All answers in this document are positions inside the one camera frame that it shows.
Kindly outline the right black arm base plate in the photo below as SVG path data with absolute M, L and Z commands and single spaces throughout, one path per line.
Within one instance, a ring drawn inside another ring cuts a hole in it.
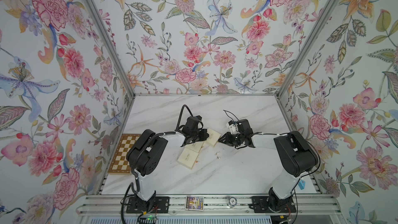
M 268 196 L 253 196 L 251 203 L 248 205 L 255 213 L 296 213 L 296 206 L 293 196 L 279 200 L 278 198 Z

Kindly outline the cream drawer jewelry box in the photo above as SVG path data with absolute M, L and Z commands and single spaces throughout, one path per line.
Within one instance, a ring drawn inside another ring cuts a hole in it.
M 196 163 L 198 156 L 199 156 L 198 152 L 192 151 L 188 148 L 184 148 L 182 153 L 178 157 L 177 162 L 180 165 L 192 170 Z

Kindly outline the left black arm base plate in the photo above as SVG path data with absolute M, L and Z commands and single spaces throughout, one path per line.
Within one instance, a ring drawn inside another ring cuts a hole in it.
M 157 213 L 167 214 L 170 207 L 170 197 L 152 197 L 144 201 L 139 197 L 129 197 L 126 206 L 127 214 Z

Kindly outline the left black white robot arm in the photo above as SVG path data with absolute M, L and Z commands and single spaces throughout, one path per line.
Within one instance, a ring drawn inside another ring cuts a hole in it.
M 204 142 L 208 137 L 201 116 L 188 117 L 186 124 L 178 125 L 175 131 L 155 133 L 145 130 L 126 156 L 135 178 L 132 186 L 134 194 L 145 202 L 155 196 L 150 174 L 160 163 L 166 149 Z

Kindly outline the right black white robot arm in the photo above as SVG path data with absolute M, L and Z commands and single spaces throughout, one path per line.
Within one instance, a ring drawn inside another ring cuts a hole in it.
M 275 200 L 292 197 L 295 187 L 302 177 L 311 174 L 319 164 L 318 155 L 299 131 L 287 133 L 254 132 L 249 121 L 229 121 L 229 131 L 218 139 L 219 143 L 235 149 L 269 148 L 277 151 L 283 170 L 269 190 Z

